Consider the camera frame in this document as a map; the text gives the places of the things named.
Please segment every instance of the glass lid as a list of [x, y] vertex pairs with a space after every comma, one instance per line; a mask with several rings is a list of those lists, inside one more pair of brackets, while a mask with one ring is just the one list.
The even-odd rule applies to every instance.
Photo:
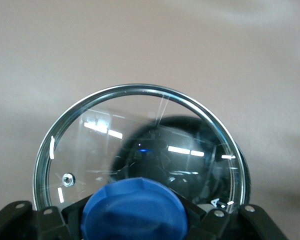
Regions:
[[207, 108], [172, 89], [128, 84], [87, 96], [55, 122], [38, 151], [33, 197], [38, 210], [63, 209], [108, 183], [145, 177], [231, 213], [248, 200], [247, 171]]

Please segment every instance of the transparent glass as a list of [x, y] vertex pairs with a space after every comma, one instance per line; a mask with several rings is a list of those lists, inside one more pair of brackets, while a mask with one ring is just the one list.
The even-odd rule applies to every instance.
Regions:
[[246, 196], [241, 154], [211, 112], [174, 90], [131, 84], [88, 96], [52, 126], [37, 156], [35, 206], [63, 209], [135, 177], [228, 212]]

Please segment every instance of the blue plastic object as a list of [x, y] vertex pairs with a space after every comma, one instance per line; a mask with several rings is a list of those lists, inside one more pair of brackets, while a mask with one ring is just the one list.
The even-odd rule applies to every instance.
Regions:
[[166, 186], [128, 178], [100, 188], [86, 203], [84, 240], [182, 240], [188, 231], [185, 209]]

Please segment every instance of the beige surface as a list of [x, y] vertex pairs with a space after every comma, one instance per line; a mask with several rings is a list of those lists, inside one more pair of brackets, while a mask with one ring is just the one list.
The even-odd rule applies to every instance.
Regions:
[[214, 112], [247, 158], [251, 202], [300, 240], [300, 1], [0, 1], [0, 209], [32, 200], [59, 115], [124, 83]]

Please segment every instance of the blue cap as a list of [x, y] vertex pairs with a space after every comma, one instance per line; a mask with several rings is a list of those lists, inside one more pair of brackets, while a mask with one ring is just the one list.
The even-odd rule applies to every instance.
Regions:
[[84, 240], [182, 240], [187, 231], [177, 196], [142, 177], [104, 185], [90, 197], [81, 218]]

